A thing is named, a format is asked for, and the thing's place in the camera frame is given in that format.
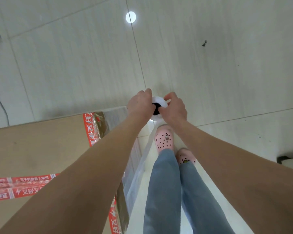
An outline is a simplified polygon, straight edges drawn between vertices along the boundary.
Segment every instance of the hand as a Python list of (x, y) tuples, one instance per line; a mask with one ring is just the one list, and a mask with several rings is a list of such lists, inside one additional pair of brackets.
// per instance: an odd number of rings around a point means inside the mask
[(141, 90), (133, 96), (127, 105), (128, 115), (133, 115), (143, 119), (145, 124), (151, 118), (156, 106), (152, 104), (152, 90), (146, 89), (145, 92)]
[(188, 112), (182, 99), (178, 98), (175, 92), (167, 94), (164, 99), (166, 101), (171, 99), (171, 101), (168, 102), (168, 107), (160, 107), (158, 111), (168, 125), (172, 126), (175, 123), (187, 120)]

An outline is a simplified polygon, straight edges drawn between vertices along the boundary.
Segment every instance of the forearm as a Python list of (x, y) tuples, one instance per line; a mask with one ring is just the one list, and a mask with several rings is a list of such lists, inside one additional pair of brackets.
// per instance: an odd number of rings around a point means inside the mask
[(293, 170), (219, 140), (188, 122), (173, 125), (255, 233), (293, 233)]
[(3, 233), (101, 233), (144, 121), (128, 117), (33, 196)]

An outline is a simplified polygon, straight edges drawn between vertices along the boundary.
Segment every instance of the pink shoe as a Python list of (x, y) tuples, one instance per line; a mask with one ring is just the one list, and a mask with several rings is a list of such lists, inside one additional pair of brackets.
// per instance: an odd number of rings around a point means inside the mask
[(163, 149), (171, 149), (174, 151), (174, 132), (170, 126), (164, 125), (157, 128), (154, 141), (158, 154)]
[(176, 154), (176, 159), (179, 164), (186, 163), (188, 161), (191, 161), (193, 164), (196, 163), (194, 155), (188, 149), (179, 149)]

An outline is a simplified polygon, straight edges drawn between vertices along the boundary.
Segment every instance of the light blue jeans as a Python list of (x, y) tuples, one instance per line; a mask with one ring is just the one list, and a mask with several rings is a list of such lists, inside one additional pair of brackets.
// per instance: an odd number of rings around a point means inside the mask
[(195, 166), (178, 165), (173, 151), (164, 149), (153, 166), (143, 233), (179, 234), (181, 203), (193, 234), (234, 233)]

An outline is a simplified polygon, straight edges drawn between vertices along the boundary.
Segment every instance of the left hand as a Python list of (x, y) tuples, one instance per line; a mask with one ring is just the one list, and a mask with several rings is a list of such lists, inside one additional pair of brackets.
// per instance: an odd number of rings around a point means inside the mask
[(152, 104), (152, 90), (141, 90), (133, 96), (127, 105), (128, 115), (133, 115), (144, 120), (145, 124), (151, 118), (156, 106)]

